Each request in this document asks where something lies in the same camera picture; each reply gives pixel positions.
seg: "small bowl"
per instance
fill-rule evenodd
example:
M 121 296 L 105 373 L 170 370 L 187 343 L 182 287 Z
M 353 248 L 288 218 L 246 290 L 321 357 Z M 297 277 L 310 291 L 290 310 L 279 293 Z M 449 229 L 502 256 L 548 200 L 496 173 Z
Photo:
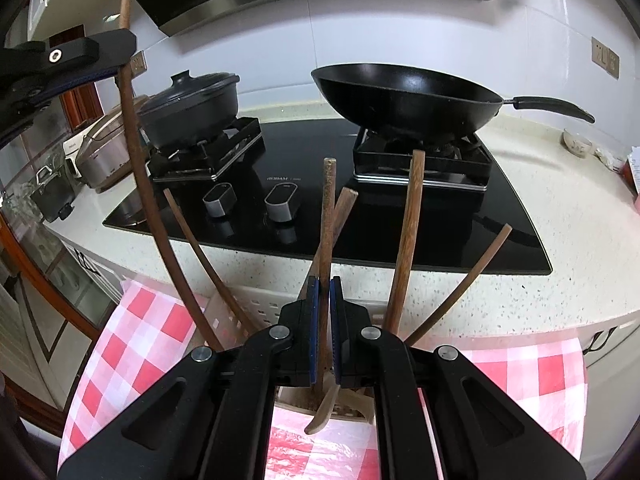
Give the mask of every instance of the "small bowl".
M 562 132 L 562 141 L 571 153 L 580 158 L 586 158 L 593 151 L 593 144 L 589 139 L 569 133 L 567 130 Z

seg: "kitchen countertop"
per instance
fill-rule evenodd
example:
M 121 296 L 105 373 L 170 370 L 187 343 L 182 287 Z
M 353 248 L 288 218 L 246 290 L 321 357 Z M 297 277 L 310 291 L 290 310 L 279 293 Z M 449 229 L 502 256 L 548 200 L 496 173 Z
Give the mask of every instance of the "kitchen countertop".
M 244 110 L 262 122 L 332 118 L 324 103 Z M 634 291 L 640 276 L 640 216 L 622 180 L 595 157 L 580 159 L 559 143 L 561 133 L 499 114 L 478 132 L 518 193 L 551 260 L 548 276 L 481 275 L 431 330 L 432 344 L 531 344 L 584 335 L 640 317 Z M 47 224 L 89 254 L 170 283 L 151 236 L 107 228 L 106 216 L 135 188 L 132 176 L 104 193 L 84 187 L 64 221 Z M 214 287 L 190 246 L 172 241 L 194 291 Z M 297 294 L 309 261 L 203 246 L 229 285 Z M 346 298 L 386 301 L 393 269 L 334 264 Z M 446 298 L 463 275 L 412 272 L 400 333 L 408 334 Z M 519 336 L 518 342 L 513 336 Z

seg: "burner grate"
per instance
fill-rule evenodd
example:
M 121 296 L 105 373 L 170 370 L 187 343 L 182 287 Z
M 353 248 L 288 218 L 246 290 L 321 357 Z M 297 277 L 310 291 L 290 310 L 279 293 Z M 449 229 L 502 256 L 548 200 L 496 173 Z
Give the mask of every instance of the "burner grate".
M 258 119 L 243 117 L 234 120 L 215 140 L 200 142 L 190 150 L 180 150 L 171 156 L 157 152 L 149 160 L 153 182 L 215 182 L 238 158 L 254 144 L 264 144 Z
M 448 144 L 389 139 L 361 128 L 353 147 L 354 177 L 372 184 L 408 184 L 411 154 L 425 151 L 424 186 L 486 190 L 493 159 L 476 134 Z

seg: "lid knob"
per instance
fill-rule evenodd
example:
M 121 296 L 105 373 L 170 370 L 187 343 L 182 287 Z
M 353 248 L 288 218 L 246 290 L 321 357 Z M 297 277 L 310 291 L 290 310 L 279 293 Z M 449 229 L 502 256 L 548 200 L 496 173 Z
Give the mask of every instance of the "lid knob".
M 192 79 L 193 79 L 193 77 L 191 77 L 189 75 L 189 71 L 188 70 L 185 70 L 184 72 L 180 72 L 179 74 L 175 74 L 175 75 L 171 76 L 171 81 L 174 82 L 173 85 L 181 85 L 181 84 L 184 84 L 187 81 L 190 81 Z

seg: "paper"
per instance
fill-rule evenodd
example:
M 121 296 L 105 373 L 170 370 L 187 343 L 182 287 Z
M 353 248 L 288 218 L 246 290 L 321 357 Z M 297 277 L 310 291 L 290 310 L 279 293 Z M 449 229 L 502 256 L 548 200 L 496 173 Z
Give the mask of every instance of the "paper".
M 634 184 L 636 184 L 636 191 L 640 193 L 640 146 L 631 149 L 629 165 L 631 166 L 631 175 L 633 175 Z

